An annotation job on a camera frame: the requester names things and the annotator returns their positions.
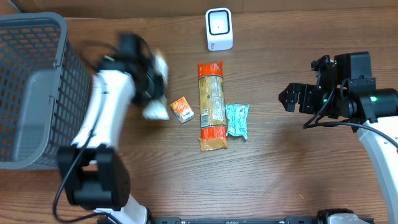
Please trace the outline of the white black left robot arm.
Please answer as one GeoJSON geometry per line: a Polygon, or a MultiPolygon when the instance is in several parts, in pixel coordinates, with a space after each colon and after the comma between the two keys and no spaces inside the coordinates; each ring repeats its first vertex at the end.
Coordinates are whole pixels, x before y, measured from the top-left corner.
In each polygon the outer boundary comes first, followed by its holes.
{"type": "Polygon", "coordinates": [[[71,205],[102,216],[105,223],[152,223],[152,215],[131,195],[131,179],[119,154],[119,137],[131,104],[143,117],[168,120],[165,89],[169,67],[161,56],[105,59],[93,76],[93,92],[83,124],[69,146],[57,152],[61,186],[71,205]]]}

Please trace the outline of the grey plastic mesh basket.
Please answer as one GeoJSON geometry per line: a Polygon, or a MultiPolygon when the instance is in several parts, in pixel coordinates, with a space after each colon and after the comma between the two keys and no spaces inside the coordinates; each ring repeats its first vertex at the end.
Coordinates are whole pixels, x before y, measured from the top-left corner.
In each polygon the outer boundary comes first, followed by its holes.
{"type": "Polygon", "coordinates": [[[1,16],[1,168],[54,169],[81,128],[90,74],[54,12],[1,16]]]}

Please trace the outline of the white barcode scanner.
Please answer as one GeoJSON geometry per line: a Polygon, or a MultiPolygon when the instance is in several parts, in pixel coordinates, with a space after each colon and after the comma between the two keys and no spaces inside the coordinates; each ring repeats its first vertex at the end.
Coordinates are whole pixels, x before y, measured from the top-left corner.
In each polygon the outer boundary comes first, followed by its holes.
{"type": "Polygon", "coordinates": [[[209,51],[233,48],[233,24],[231,11],[226,7],[207,10],[205,14],[206,39],[209,51]]]}

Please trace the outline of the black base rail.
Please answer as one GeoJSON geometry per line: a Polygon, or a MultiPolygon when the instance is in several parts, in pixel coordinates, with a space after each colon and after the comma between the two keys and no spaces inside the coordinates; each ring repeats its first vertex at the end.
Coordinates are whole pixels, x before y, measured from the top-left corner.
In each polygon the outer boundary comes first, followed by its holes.
{"type": "Polygon", "coordinates": [[[181,219],[178,217],[152,218],[147,224],[317,224],[323,223],[315,217],[285,217],[284,219],[181,219]]]}

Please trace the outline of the small orange carton box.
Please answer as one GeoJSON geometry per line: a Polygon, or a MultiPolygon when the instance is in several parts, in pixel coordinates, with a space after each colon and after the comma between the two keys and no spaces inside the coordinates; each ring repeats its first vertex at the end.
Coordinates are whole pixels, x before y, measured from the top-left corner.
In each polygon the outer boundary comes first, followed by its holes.
{"type": "Polygon", "coordinates": [[[184,96],[171,103],[170,107],[180,123],[186,123],[194,118],[194,112],[184,96]]]}

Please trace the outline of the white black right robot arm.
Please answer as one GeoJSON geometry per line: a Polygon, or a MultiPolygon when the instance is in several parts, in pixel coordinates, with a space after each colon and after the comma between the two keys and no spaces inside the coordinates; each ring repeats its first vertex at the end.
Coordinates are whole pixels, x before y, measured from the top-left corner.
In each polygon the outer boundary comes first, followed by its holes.
{"type": "Polygon", "coordinates": [[[312,117],[303,128],[349,126],[365,147],[386,203],[397,223],[397,90],[378,89],[369,52],[324,55],[311,62],[314,85],[289,83],[279,93],[284,109],[312,117]]]}

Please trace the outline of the teal tissue packet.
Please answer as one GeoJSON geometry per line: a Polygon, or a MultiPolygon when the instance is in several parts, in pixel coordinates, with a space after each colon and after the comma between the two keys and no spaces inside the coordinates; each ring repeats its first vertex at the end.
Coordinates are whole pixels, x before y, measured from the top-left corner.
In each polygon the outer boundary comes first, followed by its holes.
{"type": "Polygon", "coordinates": [[[227,117],[227,134],[234,137],[242,136],[245,140],[248,138],[248,123],[247,117],[249,106],[241,104],[227,104],[226,117],[227,117]]]}

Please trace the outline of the white tube gold cap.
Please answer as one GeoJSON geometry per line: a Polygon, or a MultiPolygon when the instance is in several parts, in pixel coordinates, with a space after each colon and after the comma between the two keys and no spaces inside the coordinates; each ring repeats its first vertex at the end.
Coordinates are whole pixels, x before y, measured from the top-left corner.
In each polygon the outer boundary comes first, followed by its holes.
{"type": "Polygon", "coordinates": [[[150,100],[144,108],[142,115],[145,119],[151,120],[169,120],[167,112],[167,88],[169,81],[169,66],[165,61],[163,53],[157,49],[154,51],[154,71],[155,77],[161,78],[160,84],[163,88],[163,93],[158,99],[150,100]]]}

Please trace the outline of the orange spaghetti packet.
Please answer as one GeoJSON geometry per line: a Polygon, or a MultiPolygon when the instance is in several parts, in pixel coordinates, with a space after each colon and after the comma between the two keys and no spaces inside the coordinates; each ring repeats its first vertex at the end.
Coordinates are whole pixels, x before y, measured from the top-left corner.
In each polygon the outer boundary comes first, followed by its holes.
{"type": "Polygon", "coordinates": [[[228,147],[224,102],[223,63],[198,64],[200,96],[200,150],[213,151],[228,147]]]}

